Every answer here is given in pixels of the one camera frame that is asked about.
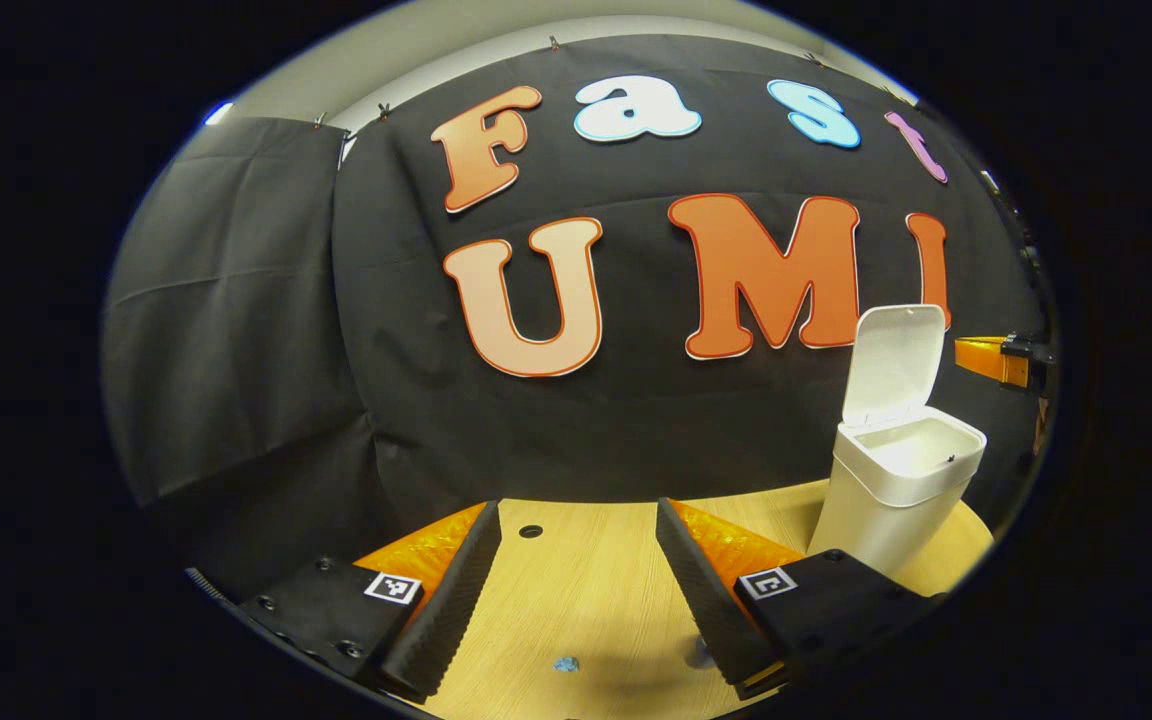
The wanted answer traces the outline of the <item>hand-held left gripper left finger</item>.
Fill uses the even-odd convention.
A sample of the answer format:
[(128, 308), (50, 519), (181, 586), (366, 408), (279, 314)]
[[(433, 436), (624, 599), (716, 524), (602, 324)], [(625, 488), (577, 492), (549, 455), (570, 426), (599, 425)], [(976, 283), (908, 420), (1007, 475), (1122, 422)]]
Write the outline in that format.
[(238, 615), (353, 683), (426, 702), (465, 637), (500, 538), (499, 503), (476, 503), (364, 558), (316, 558), (238, 602)]

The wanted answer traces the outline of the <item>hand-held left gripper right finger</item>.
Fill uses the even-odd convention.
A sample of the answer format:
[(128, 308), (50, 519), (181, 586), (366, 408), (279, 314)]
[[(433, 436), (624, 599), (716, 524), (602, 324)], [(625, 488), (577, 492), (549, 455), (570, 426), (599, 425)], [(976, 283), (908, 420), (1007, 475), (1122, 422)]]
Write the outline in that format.
[(655, 538), (740, 700), (859, 659), (942, 601), (846, 551), (805, 556), (673, 498), (657, 502)]

